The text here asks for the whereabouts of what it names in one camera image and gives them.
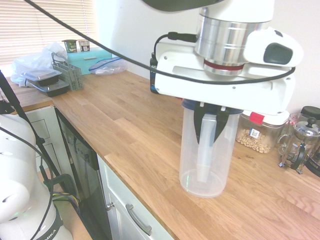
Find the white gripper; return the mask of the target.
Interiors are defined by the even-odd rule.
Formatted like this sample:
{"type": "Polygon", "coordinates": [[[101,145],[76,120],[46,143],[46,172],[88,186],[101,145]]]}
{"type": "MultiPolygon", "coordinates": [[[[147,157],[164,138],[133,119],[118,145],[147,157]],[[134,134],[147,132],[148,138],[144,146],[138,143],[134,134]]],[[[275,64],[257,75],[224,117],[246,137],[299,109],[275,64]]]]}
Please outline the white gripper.
{"type": "MultiPolygon", "coordinates": [[[[156,58],[157,70],[201,81],[197,83],[162,74],[155,76],[155,88],[160,94],[196,101],[193,124],[198,144],[208,104],[276,115],[287,109],[296,85],[293,74],[272,81],[234,84],[235,81],[278,76],[289,69],[247,63],[239,75],[218,75],[204,70],[204,58],[188,45],[160,42],[156,47],[156,58]]],[[[217,112],[214,143],[228,122],[229,108],[217,112]]]]}

